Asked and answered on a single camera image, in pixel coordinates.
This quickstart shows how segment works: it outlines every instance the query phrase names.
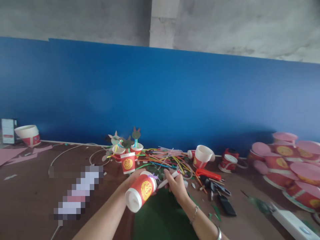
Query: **pink cup lid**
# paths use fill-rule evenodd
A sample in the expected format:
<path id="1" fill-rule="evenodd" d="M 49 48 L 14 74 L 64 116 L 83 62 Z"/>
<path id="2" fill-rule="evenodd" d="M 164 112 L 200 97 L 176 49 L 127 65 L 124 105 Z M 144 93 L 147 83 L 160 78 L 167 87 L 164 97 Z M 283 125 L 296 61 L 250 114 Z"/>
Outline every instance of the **pink cup lid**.
<path id="1" fill-rule="evenodd" d="M 320 167 L 304 162 L 294 162 L 290 165 L 290 169 L 304 178 L 319 181 L 320 180 Z"/>
<path id="2" fill-rule="evenodd" d="M 283 145 L 283 146 L 294 146 L 293 143 L 289 143 L 289 142 L 286 142 L 286 141 L 278 141 L 278 142 L 275 142 L 274 145 Z"/>
<path id="3" fill-rule="evenodd" d="M 267 165 L 259 160 L 255 160 L 253 162 L 253 166 L 262 175 L 266 175 L 269 171 Z"/>
<path id="4" fill-rule="evenodd" d="M 320 199 L 320 188 L 308 183 L 300 182 L 300 181 L 296 181 L 295 183 L 299 187 L 301 187 L 303 190 L 305 190 L 307 193 L 310 193 L 311 195 Z"/>
<path id="5" fill-rule="evenodd" d="M 285 132 L 276 132 L 276 133 L 272 134 L 272 136 L 275 139 L 279 139 L 282 141 L 295 141 L 298 139 L 297 135 L 294 135 L 292 133 L 285 133 Z"/>
<path id="6" fill-rule="evenodd" d="M 271 152 L 270 147 L 261 142 L 256 142 L 252 145 L 252 150 L 254 153 L 260 155 L 260 156 L 265 156 L 267 153 Z"/>
<path id="7" fill-rule="evenodd" d="M 299 141 L 297 142 L 297 147 L 312 154 L 320 154 L 320 143 L 317 142 Z"/>

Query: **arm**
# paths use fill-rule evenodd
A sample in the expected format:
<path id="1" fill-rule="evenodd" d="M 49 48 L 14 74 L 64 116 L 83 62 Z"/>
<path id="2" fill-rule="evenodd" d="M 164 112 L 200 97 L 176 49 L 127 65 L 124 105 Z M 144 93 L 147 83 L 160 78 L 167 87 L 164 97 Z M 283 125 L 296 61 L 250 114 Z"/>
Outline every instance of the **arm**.
<path id="1" fill-rule="evenodd" d="M 73 240 L 112 239 L 126 208 L 125 193 L 142 171 L 145 169 L 139 169 L 131 174 L 80 229 Z"/>
<path id="2" fill-rule="evenodd" d="M 187 190 L 183 183 L 183 177 L 179 174 L 175 179 L 168 170 L 164 170 L 168 179 L 170 191 L 175 195 L 178 203 L 187 214 L 190 221 L 193 220 L 196 204 L 188 196 Z M 218 238 L 217 227 L 209 220 L 209 218 L 198 208 L 197 214 L 193 221 L 193 229 L 200 240 L 215 240 Z M 222 240 L 228 238 L 222 234 Z"/>

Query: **blue wall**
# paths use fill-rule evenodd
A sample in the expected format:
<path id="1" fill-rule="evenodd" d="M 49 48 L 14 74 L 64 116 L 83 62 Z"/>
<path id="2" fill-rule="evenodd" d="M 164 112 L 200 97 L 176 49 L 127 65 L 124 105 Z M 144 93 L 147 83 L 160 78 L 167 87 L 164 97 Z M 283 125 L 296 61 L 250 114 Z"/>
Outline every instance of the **blue wall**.
<path id="1" fill-rule="evenodd" d="M 0 117 L 41 138 L 104 144 L 141 127 L 145 147 L 243 156 L 289 131 L 320 141 L 320 65 L 157 48 L 0 38 Z"/>

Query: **white power strip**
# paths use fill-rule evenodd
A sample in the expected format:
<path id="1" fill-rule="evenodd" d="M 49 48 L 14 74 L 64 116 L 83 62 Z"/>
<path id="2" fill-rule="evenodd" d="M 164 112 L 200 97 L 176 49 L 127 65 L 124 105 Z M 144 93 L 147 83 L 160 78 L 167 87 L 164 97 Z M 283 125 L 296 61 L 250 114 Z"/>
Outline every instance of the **white power strip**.
<path id="1" fill-rule="evenodd" d="M 320 237 L 301 222 L 292 212 L 277 209 L 272 215 L 295 240 L 320 240 Z"/>

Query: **white cable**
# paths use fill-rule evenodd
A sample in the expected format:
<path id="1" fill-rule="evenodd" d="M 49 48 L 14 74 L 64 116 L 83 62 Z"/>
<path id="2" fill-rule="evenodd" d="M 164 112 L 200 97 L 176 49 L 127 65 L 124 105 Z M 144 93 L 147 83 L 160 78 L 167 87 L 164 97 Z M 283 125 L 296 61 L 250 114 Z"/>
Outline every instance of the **white cable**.
<path id="1" fill-rule="evenodd" d="M 65 152 L 68 152 L 69 150 L 71 150 L 71 149 L 74 149 L 74 148 L 77 148 L 77 147 L 80 147 L 80 146 L 83 146 L 83 145 L 85 145 L 85 144 L 92 144 L 92 145 L 98 145 L 98 144 L 96 144 L 96 143 L 84 143 L 84 144 L 81 144 L 81 145 L 78 145 L 78 146 L 76 146 L 76 147 L 73 147 L 73 148 L 70 148 L 70 149 L 68 149 L 68 150 L 66 150 L 66 151 L 64 151 L 64 152 L 62 152 L 62 153 L 60 153 L 52 162 L 51 162 L 51 164 L 50 164 L 50 166 L 49 166 L 49 170 L 48 170 L 48 174 L 50 175 L 50 167 L 52 167 L 52 165 L 53 165 L 53 163 L 54 163 L 54 161 L 55 160 L 57 160 L 57 158 L 58 157 L 60 157 L 62 154 L 64 154 Z M 95 154 L 95 153 L 93 153 L 91 156 L 90 156 L 90 158 L 89 158 L 89 162 L 90 162 L 90 165 L 92 165 L 92 163 L 91 163 L 91 157 Z"/>
<path id="2" fill-rule="evenodd" d="M 51 240 L 53 240 L 53 239 L 54 239 L 54 236 L 56 235 L 56 233 L 57 233 L 57 231 L 59 230 L 59 228 L 60 228 L 60 225 L 58 225 L 58 227 L 57 227 L 56 231 L 55 231 L 55 232 L 54 232 L 54 234 L 52 235 Z"/>

